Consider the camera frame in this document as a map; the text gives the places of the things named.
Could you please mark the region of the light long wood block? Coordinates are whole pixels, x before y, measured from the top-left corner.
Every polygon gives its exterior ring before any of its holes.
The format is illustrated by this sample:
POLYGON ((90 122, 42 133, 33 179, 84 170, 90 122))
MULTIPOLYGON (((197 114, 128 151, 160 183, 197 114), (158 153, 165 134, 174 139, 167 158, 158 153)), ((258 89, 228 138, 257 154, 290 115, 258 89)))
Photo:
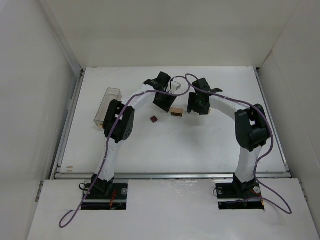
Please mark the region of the light long wood block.
POLYGON ((170 109, 170 112, 173 113, 173 114, 182 115, 184 113, 184 109, 183 108, 178 108, 178 107, 172 107, 170 109))

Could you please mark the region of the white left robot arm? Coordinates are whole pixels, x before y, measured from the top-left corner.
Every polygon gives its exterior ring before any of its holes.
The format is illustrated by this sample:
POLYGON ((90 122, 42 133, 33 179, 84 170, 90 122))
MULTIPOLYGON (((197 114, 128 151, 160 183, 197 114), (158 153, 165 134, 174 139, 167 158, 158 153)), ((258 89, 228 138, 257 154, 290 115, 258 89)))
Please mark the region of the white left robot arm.
POLYGON ((146 80, 141 87, 123 100, 112 100, 102 124, 106 137, 105 152, 91 177, 91 193, 108 197, 113 191, 115 167, 120 147, 133 132, 135 113, 147 103, 168 112, 176 100, 181 84, 160 72, 155 79, 146 80))

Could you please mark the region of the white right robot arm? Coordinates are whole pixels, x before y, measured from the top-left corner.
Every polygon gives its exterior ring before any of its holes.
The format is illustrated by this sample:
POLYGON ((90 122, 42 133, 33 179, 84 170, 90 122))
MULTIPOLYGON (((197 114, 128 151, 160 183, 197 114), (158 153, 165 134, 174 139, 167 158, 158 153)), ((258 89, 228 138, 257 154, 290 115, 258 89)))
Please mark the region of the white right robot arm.
POLYGON ((235 124, 235 137, 240 146, 238 165, 231 183, 219 183, 216 187, 219 199, 247 199, 257 196, 254 188, 259 184, 255 180, 257 160, 262 147, 271 134, 264 108, 260 104, 245 108, 245 104, 217 96, 222 90, 211 89, 205 78, 192 83, 195 92, 189 93, 187 112, 208 115, 209 109, 218 110, 227 115, 235 124))

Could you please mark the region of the dark brown L block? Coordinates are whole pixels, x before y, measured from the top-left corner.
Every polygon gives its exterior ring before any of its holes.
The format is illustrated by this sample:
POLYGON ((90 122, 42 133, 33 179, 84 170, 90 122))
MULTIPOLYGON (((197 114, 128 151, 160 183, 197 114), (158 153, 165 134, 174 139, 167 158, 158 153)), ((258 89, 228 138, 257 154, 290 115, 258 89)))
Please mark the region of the dark brown L block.
POLYGON ((183 113, 171 112, 171 115, 172 115, 172 116, 175 116, 175 117, 182 117, 182 116, 183 116, 183 113))

